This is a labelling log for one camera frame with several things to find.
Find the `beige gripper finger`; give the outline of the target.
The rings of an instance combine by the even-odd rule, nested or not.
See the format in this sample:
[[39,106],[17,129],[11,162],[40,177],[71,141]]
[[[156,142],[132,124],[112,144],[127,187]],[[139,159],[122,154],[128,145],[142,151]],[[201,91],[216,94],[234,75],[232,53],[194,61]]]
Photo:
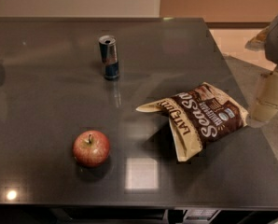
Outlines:
[[260,75],[249,112],[250,118],[259,122],[268,122],[277,114],[278,68]]

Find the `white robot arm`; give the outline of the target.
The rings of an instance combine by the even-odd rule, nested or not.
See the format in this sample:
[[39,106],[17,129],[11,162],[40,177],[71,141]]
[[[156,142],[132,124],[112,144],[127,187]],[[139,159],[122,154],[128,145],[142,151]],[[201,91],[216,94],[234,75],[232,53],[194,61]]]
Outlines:
[[255,99],[249,109],[251,119],[268,122],[278,112],[278,14],[245,47],[253,51],[264,50],[265,58],[276,65],[272,71],[260,75]]

